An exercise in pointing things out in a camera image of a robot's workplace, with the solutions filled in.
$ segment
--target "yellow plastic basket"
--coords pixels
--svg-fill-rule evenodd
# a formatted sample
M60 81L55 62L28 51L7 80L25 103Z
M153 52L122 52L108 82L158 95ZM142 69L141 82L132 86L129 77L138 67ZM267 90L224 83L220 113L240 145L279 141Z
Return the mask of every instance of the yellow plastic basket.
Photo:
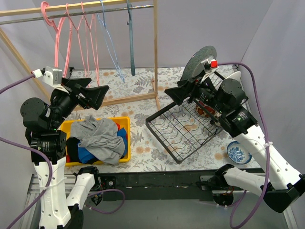
M122 162L128 162L130 160L130 156L131 156L131 151L130 151L130 120L129 117L117 117L117 118L109 118L111 120L113 120L115 123L119 124L121 128L125 128L126 132L127 132L127 153L124 156L124 158L119 160L119 163ZM67 139L70 137L70 131L71 131L71 124L74 122L81 122L83 120L77 120L77 121L65 121L61 124L61 130L63 132L65 132L67 134ZM100 165L103 164L102 161L97 161L94 163L94 165ZM79 163L79 162L68 162L66 163L66 166L81 166L83 164Z

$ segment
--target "black wire rack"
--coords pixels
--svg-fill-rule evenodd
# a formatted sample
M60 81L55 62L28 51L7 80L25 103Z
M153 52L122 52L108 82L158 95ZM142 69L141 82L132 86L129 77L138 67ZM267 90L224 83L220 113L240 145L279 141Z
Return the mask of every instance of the black wire rack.
M217 73L210 79L216 87L224 78ZM196 104L200 106L196 99L180 106L173 102L146 119L148 129L178 164L223 130L210 117L199 115Z

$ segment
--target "blue cloth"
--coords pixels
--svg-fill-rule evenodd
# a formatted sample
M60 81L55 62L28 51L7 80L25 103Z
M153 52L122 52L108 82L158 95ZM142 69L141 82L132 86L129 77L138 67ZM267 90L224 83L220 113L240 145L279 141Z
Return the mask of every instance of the blue cloth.
M123 138L123 142L124 142L124 145L125 145L125 149L124 149L124 153L123 153L123 156L126 155L127 153L127 139L126 139L126 130L124 128L120 129L117 133L117 136Z
M80 159L82 164L86 164L88 161L92 160L95 158L93 154L91 154L86 148L84 147L78 147L78 158Z

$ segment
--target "black base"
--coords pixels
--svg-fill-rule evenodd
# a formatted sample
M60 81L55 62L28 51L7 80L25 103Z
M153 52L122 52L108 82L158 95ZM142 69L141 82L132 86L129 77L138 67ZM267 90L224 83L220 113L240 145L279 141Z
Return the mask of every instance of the black base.
M125 193L126 200L199 199L213 201L212 191L202 191L200 176L213 176L216 170L165 171L141 173L99 174L101 180L112 180L113 186ZM246 169L250 173L263 173L260 168ZM121 200L115 192L104 194L103 201Z

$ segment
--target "laundry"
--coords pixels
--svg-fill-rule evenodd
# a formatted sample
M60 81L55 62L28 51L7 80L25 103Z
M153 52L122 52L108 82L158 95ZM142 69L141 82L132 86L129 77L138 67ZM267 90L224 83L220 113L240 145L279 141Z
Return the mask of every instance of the laundry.
M78 147L79 140L75 137L70 137L67 140L67 162L79 162L82 164L93 164L98 159L89 153L88 150L82 147Z
M127 145L117 132L114 121L106 118L97 121L92 115L71 125L71 137L80 140L79 148L85 148L100 161L112 165L119 163Z

